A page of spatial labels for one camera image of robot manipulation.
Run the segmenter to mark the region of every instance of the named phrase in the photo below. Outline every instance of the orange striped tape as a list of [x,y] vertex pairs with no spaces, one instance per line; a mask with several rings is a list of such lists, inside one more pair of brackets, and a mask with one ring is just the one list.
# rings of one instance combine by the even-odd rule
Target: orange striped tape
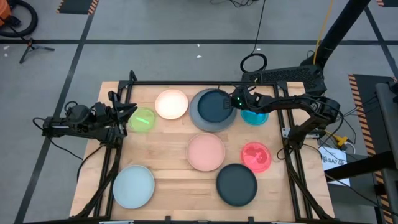
[[[354,75],[348,75],[349,79],[349,85],[351,86],[351,91],[353,92],[353,98],[354,98],[354,104],[356,106],[361,106],[363,104],[361,96],[358,91],[358,84],[356,83],[355,76]],[[364,110],[362,107],[359,107],[357,109],[358,111],[358,119],[359,119],[359,125],[361,125],[361,130],[362,130],[362,135],[365,141],[365,147],[366,151],[368,152],[369,156],[374,156],[376,155],[376,152],[374,150],[373,146],[373,141],[372,141],[372,136],[371,133],[369,132],[369,126],[368,126],[368,121],[366,119],[366,114],[364,114]],[[378,184],[383,184],[383,176],[380,171],[376,171],[374,173],[376,176],[376,182]],[[388,197],[387,195],[380,195],[380,201],[385,207],[389,207],[388,203]],[[384,211],[383,212],[384,220],[386,223],[391,223],[392,224],[392,216],[391,213]]]
[[[93,2],[91,2],[90,8],[88,9],[88,15],[92,15],[94,13],[94,11],[95,11],[95,9],[96,9],[96,7],[98,5],[98,1],[99,0],[93,0]],[[57,13],[60,13],[60,10],[61,10],[63,2],[64,2],[64,0],[61,1],[60,5],[59,5],[59,7],[57,9]]]

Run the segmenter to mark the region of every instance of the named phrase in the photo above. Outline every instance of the concrete floor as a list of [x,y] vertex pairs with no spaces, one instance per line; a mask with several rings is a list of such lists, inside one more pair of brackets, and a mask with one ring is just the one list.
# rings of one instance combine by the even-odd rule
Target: concrete floor
[[[38,40],[80,40],[88,16],[56,14],[61,0],[26,0],[39,15],[33,33]],[[335,1],[327,28],[344,8]],[[267,0],[261,40],[316,40],[329,1]],[[384,40],[398,40],[397,9],[369,4]],[[261,2],[234,8],[226,2],[211,5],[207,0],[100,0],[87,40],[185,40],[254,39]],[[29,19],[27,12],[15,14]],[[345,40],[377,40],[365,13]],[[239,63],[253,48],[242,44],[85,44],[76,70],[71,69],[78,41],[52,44],[54,52],[37,50],[22,65],[18,61],[25,45],[0,44],[0,122],[3,125],[0,157],[0,221],[14,222],[25,194],[43,137],[32,125],[35,116],[53,115],[65,79],[73,75],[67,101],[92,105],[101,82],[128,78],[133,69],[139,80],[239,80]],[[267,55],[268,69],[297,66],[313,45],[258,45]],[[394,58],[398,46],[389,45]],[[250,67],[256,67],[255,60]],[[340,45],[325,67],[327,96],[341,104],[342,112],[353,108],[348,74],[394,76],[380,45]],[[366,155],[358,119],[348,118],[358,133],[358,154]],[[340,135],[352,136],[343,126]],[[77,138],[54,140],[79,156],[86,141]],[[67,218],[76,186],[80,161],[51,146],[24,221]],[[374,223],[372,207],[333,203],[338,218]]]

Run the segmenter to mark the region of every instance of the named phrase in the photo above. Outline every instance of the dark gray plate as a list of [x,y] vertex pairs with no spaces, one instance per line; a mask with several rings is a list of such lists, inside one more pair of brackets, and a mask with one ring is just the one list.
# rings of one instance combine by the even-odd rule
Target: dark gray plate
[[202,90],[193,97],[193,99],[190,103],[190,106],[189,106],[189,115],[191,117],[193,124],[197,128],[202,129],[204,131],[208,131],[208,132],[218,132],[218,131],[227,129],[234,123],[234,120],[236,117],[236,108],[234,108],[234,110],[232,110],[231,115],[222,122],[211,123],[211,122],[205,121],[199,114],[198,103],[199,103],[199,99],[205,93],[212,91],[212,90],[217,90],[217,89],[210,88],[210,89]]

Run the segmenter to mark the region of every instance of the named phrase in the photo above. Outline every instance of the floor mat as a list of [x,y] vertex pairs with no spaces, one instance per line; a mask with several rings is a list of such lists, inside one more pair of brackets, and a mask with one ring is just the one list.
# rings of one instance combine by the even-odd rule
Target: floor mat
[[[393,81],[393,78],[373,75],[348,75],[348,78],[355,106],[358,107],[358,119],[368,155],[373,156],[376,153],[390,151],[391,147],[387,138],[386,127],[376,98],[375,85]],[[375,172],[374,176],[378,184],[384,183],[380,171]],[[389,207],[387,195],[381,195],[380,199],[384,206]],[[384,212],[384,219],[386,223],[392,223],[392,217],[389,212]]]
[[381,7],[398,7],[398,0],[376,0]]
[[57,13],[91,15],[99,0],[63,0]]

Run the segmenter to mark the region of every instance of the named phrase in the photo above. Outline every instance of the yellow cable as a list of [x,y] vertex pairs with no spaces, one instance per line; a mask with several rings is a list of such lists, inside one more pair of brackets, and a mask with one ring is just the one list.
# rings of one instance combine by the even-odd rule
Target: yellow cable
[[333,7],[333,0],[330,0],[329,10],[328,10],[328,13],[326,14],[325,20],[323,21],[322,29],[321,29],[321,32],[319,33],[319,37],[318,37],[318,40],[317,40],[317,45],[315,46],[315,53],[313,55],[313,62],[312,62],[313,64],[315,64],[315,61],[317,59],[319,41],[321,41],[322,34],[323,34],[323,31],[325,30],[326,23],[328,22],[329,15],[330,15],[332,7]]

